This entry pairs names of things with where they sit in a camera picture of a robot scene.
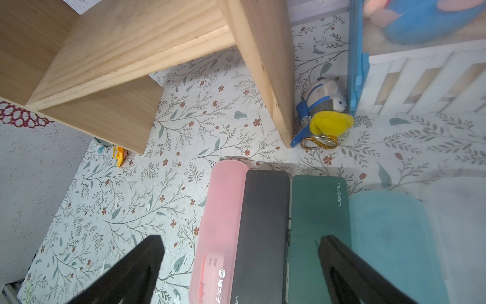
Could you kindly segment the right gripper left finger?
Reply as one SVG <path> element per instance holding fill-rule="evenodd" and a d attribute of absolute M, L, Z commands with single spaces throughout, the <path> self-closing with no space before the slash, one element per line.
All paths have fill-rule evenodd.
<path fill-rule="evenodd" d="M 165 247 L 150 235 L 70 303 L 150 303 Z"/>

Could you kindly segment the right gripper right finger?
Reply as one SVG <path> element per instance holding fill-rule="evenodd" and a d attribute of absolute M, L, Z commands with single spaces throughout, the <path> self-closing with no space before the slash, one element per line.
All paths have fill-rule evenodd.
<path fill-rule="evenodd" d="M 414 303 L 334 235 L 321 238 L 318 256 L 332 303 Z"/>

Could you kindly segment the teal pencil case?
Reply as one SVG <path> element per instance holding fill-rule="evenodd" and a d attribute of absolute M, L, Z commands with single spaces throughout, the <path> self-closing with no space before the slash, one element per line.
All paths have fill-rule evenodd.
<path fill-rule="evenodd" d="M 393 191 L 349 200 L 352 249 L 417 303 L 449 303 L 439 254 L 423 203 Z"/>

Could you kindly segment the dark green pencil case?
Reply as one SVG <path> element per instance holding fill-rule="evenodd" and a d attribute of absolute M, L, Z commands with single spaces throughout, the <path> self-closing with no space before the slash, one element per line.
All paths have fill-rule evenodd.
<path fill-rule="evenodd" d="M 351 246 L 348 187 L 342 177 L 294 176 L 289 245 L 289 303 L 330 303 L 318 249 L 334 235 Z"/>

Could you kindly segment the pink pencil case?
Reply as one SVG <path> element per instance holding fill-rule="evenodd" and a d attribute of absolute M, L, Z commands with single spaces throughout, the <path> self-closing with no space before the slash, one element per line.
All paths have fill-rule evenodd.
<path fill-rule="evenodd" d="M 218 162 L 212 169 L 189 287 L 190 303 L 230 303 L 248 171 L 246 164 L 236 160 Z"/>

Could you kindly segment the dark grey pencil case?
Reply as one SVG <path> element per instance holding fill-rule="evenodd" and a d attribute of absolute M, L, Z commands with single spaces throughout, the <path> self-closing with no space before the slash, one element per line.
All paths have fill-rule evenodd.
<path fill-rule="evenodd" d="M 231 303 L 284 303 L 289 199 L 287 173 L 246 174 Z"/>

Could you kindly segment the clear pencil case with label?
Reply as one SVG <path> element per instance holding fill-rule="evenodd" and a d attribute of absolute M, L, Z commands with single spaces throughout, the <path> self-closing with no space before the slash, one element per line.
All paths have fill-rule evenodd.
<path fill-rule="evenodd" d="M 451 303 L 485 303 L 485 178 L 435 181 L 423 201 Z"/>

